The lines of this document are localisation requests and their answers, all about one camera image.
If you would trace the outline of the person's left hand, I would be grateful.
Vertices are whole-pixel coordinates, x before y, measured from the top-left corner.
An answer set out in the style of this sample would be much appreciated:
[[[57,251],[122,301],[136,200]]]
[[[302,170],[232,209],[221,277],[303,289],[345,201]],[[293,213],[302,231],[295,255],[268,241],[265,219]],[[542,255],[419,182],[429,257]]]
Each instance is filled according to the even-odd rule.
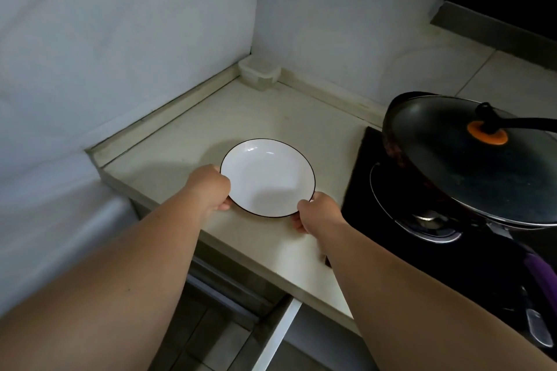
[[[218,211],[217,207],[229,197],[230,180],[213,164],[206,164],[192,171],[185,184],[185,193],[194,199],[202,222]]]

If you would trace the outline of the person's right hand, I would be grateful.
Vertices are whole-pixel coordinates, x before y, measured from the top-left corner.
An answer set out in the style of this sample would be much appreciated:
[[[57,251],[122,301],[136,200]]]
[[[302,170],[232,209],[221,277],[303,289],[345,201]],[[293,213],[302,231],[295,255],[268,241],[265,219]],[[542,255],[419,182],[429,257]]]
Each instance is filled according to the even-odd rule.
[[[310,200],[298,201],[296,213],[308,234],[319,242],[348,225],[337,203],[323,192],[315,192]]]

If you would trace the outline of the white plate with dark rim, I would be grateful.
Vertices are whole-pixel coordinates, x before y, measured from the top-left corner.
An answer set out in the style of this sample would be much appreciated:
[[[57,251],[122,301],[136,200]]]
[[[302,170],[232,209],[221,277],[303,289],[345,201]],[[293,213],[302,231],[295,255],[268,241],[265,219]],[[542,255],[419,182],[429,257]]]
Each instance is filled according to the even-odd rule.
[[[274,139],[241,142],[228,151],[220,172],[231,183],[229,198],[242,210],[278,219],[311,200],[316,177],[310,162],[294,147]]]

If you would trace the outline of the person's left forearm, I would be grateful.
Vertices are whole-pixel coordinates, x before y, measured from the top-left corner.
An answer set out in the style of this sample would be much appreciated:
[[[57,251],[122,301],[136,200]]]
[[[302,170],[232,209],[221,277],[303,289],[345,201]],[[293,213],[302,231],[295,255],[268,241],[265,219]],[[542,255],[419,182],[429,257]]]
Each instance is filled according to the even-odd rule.
[[[175,196],[0,319],[0,371],[147,371],[211,207]]]

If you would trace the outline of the person's right forearm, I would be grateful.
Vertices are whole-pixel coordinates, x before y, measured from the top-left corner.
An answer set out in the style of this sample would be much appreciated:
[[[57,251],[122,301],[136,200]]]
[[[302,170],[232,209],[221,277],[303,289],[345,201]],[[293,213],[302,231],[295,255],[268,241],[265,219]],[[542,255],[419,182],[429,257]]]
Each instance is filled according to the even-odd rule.
[[[347,223],[314,236],[380,371],[557,371],[497,317]]]

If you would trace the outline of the white cabinet drawer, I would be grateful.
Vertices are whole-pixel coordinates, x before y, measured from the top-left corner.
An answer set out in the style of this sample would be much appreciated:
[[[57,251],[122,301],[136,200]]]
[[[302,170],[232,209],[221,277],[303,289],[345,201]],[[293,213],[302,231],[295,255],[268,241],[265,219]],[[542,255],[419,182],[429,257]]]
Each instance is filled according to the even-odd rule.
[[[378,371],[363,339],[199,242],[149,371]]]

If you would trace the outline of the metal stove burner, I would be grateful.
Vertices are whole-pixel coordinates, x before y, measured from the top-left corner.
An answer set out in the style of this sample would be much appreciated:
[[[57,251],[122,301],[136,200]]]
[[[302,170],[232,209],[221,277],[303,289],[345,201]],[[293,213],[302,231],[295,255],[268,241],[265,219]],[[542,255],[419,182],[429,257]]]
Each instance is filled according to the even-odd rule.
[[[427,201],[419,191],[389,165],[375,163],[369,183],[380,208],[408,234],[436,244],[456,242],[462,237],[457,224],[427,208]]]

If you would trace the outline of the clear plastic container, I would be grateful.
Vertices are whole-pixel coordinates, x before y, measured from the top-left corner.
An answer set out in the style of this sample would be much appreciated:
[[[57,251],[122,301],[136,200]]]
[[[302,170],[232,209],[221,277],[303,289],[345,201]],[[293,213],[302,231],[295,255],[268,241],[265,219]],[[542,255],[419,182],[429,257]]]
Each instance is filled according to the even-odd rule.
[[[273,87],[282,73],[280,65],[254,55],[240,60],[238,68],[240,81],[259,91]]]

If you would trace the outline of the black gas stove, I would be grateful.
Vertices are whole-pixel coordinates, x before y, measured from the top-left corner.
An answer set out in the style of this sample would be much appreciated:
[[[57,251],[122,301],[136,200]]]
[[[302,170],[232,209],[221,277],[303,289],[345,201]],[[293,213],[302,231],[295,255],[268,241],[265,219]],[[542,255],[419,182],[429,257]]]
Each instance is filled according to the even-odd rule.
[[[524,264],[532,248],[489,227],[463,230],[456,242],[436,244],[400,228],[376,202],[372,166],[388,164],[382,134],[366,128],[341,212],[357,231],[498,317],[557,362],[557,319]]]

